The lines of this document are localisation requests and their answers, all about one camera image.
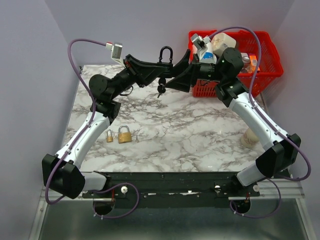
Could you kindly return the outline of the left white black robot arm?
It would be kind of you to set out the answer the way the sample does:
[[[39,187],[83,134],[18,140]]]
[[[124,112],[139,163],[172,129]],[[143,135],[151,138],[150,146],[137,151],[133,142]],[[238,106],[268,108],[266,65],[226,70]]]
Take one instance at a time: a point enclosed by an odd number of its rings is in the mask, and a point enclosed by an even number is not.
[[[42,159],[45,200],[53,205],[49,191],[62,197],[75,199],[83,191],[94,191],[104,198],[110,194],[111,185],[101,173],[82,173],[81,165],[97,138],[108,129],[118,116],[121,104],[114,99],[133,85],[146,87],[157,78],[173,77],[172,62],[145,62],[127,55],[124,68],[112,78],[101,74],[93,75],[84,84],[92,99],[89,113],[75,135],[56,154],[46,154]]]

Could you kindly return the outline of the large brass padlock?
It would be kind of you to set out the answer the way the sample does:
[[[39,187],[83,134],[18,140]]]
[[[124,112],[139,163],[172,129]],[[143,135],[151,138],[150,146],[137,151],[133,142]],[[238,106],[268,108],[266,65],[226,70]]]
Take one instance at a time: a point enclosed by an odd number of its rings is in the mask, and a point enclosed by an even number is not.
[[[127,125],[121,125],[118,128],[118,143],[130,143],[132,141],[132,134],[130,128]]]

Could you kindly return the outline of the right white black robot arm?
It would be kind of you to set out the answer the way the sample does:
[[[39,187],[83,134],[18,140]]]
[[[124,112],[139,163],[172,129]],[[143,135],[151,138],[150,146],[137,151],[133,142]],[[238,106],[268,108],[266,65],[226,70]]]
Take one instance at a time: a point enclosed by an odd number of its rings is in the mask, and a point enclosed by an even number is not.
[[[248,88],[238,79],[244,63],[241,53],[233,47],[223,51],[215,64],[201,63],[197,55],[178,76],[165,84],[166,88],[189,92],[197,80],[217,82],[216,96],[235,112],[258,137],[265,152],[254,163],[236,174],[230,183],[230,191],[241,196],[248,186],[263,178],[271,178],[292,165],[297,158],[301,139],[288,134],[254,103]]]

